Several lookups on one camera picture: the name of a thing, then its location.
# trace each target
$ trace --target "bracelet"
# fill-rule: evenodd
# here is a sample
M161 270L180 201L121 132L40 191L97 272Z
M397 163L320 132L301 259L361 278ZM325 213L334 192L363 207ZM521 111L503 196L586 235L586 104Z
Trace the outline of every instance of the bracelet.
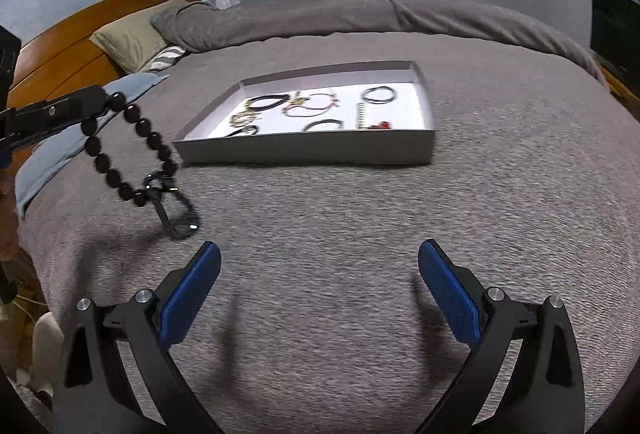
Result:
M337 129L333 130L343 130L344 129L344 121L339 119L321 119L320 121L313 121L309 125L305 125L302 129L303 132L308 132L309 129L315 127L316 125L320 125L322 123L335 123L338 125Z
M386 99L370 98L369 95L373 94L377 90L388 90L391 93L391 96L389 98L386 98ZM391 88L391 87L388 87L386 85L381 85L379 87L368 88L366 91L364 91L360 95L360 99L361 100L366 101L367 103L372 103L374 105L382 105L382 104L385 104L385 103L391 103L397 97L398 97L398 93L396 92L396 90Z
M275 102L269 105L261 105L260 107L254 107L254 103L263 99L274 99ZM291 99L290 94L265 94L264 96L256 96L255 98L249 98L244 102L244 106L247 110L253 112L262 112L263 110L274 109L278 105L282 105Z
M114 92L107 99L107 108L113 112L123 112L127 123L133 125L136 134L146 138L146 146L156 152L162 161L162 169L146 176L141 189L134 189L122 179L122 174L111 165L111 159L102 151L102 143L96 135L98 120L95 117L85 119L80 124L82 134L86 136L84 151L94 158L95 169L104 174L104 179L112 189L117 189L118 196L123 201L133 200L137 207L144 207L149 201L154 205L165 232L176 240L186 239L200 228L200 218L195 208L185 195L178 190L174 175L178 165L171 159L171 149L162 143L162 136L152 131L151 122L142 117L140 107L135 103L127 103L126 96L121 92ZM187 210L183 218L172 223L162 205L162 196L171 194Z
M225 138L230 138L232 136L237 136L238 134L244 134L245 136L255 136L260 129L257 125L245 125L241 129L233 131L231 134L227 134Z
M359 102L356 105L356 121L358 122L358 129L364 129L364 106L363 102Z
M334 92L315 92L313 94L309 94L309 96L300 96L301 91L297 91L293 98L289 101L289 105L287 105L286 107L282 108L282 113L285 116L288 116L290 118L313 118L316 116L321 116L322 114L325 114L326 112L329 112L333 107L337 107L338 106L338 102L340 101L338 99L338 97L335 95ZM329 105L325 106L325 107L307 107L305 106L305 103L309 100L311 100L312 97L314 96L329 96L331 98L331 101L329 102ZM320 111L320 112L316 112L314 114L307 114L307 115L302 115L302 114L295 114L295 115L290 115L289 111L291 109L295 109L295 108L300 108L300 109L306 109L306 110L313 110L313 111Z
M260 115L254 110L243 110L229 116L229 125L231 127L246 127L257 119L260 119Z

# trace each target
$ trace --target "green pillow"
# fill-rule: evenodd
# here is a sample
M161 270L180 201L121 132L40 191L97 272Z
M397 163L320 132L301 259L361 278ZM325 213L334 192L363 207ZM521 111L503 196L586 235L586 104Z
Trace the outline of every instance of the green pillow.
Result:
M89 40L108 54L127 74L138 72L156 54L169 46L149 23L151 16L187 4L186 0L169 0L136 11L102 26Z

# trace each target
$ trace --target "bed frame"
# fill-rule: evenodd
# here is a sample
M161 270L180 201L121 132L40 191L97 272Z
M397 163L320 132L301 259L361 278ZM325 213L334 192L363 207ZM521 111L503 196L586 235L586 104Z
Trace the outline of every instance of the bed frame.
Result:
M50 27L25 45L18 56L8 107L20 109L82 87L125 76L89 36L103 25L167 0L103 0ZM27 160L33 147L14 154L12 173Z

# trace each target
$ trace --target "gray bedspread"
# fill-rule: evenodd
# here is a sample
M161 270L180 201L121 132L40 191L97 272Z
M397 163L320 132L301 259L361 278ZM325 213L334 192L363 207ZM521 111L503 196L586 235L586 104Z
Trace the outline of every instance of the gray bedspread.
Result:
M223 11L196 2L151 21L167 41L190 52L333 33L481 38L563 56L605 83L590 55L564 33L522 13L471 0L269 0Z
M467 353L418 274L418 247L435 237L516 299L562 295L593 423L640 344L640 127L585 70L446 35L295 36L187 56L140 105L170 139L243 78L370 60L414 60L425 74L433 164L184 168L177 180L203 227L172 242L152 208L119 201L80 155L20 230L52 312L68 331L80 297L128 299L213 240L222 272L172 355L225 432L408 433ZM125 179L138 184L158 166L122 118L100 135Z

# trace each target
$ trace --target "black cord bracelet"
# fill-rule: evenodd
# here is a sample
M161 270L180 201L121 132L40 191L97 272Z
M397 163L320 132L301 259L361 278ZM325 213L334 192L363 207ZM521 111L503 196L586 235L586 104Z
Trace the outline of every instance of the black cord bracelet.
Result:
M391 96L386 99L370 98L369 95L373 94L377 90L387 90L391 93ZM372 103L374 105L384 105L385 103L391 103L397 97L398 97L398 93L396 92L396 90L386 85L380 85L378 87L368 88L360 95L361 100L366 101L367 103Z
M227 134L225 138L237 136L238 134L243 134L245 136L255 136L259 130L260 128L257 125L245 125L241 129L234 130L231 134Z
M127 123L135 125L138 136L146 138L146 146L155 151L158 159L163 162L162 170L147 176L142 189L133 189L129 183L122 180L120 172L112 168L111 159L107 154L102 152L102 143L96 135L98 132L98 120L92 117L82 121L80 129L82 134L87 136L84 142L84 151L94 158L95 169L101 174L104 174L107 184L112 189L118 190L118 196L123 201L133 200L133 203L140 208L151 201L162 222L162 226L173 239L184 239L195 233L200 227L200 219L191 202L184 194L181 194L175 186L173 176L178 170L178 165L171 159L171 149L162 143L162 136L158 132L152 131L151 122L147 118L142 117L142 112L138 105L135 103L127 104L127 98L123 93L114 92L111 94L107 99L106 105L108 109L113 110L113 112L118 113L124 111L124 119ZM161 186L159 188L153 187L151 183L147 182L147 179L157 179L161 182ZM162 194L167 192L173 194L178 202L187 208L190 222L184 230L178 230L171 224L162 206Z
M274 99L276 101L269 105L254 107L255 102L261 101L263 99ZM263 96L256 96L254 98L249 98L244 102L244 107L245 109L250 110L252 112L262 112L263 110L274 109L274 107L277 107L278 105L282 105L283 103L286 103L287 101L289 101L289 99L291 99L290 94L264 94Z
M339 119L321 119L320 121L313 121L309 125L305 125L302 131L308 132L309 129L315 127L316 125L322 125L322 123L335 123L338 125L337 129L331 129L329 132L344 129L344 121L341 121Z

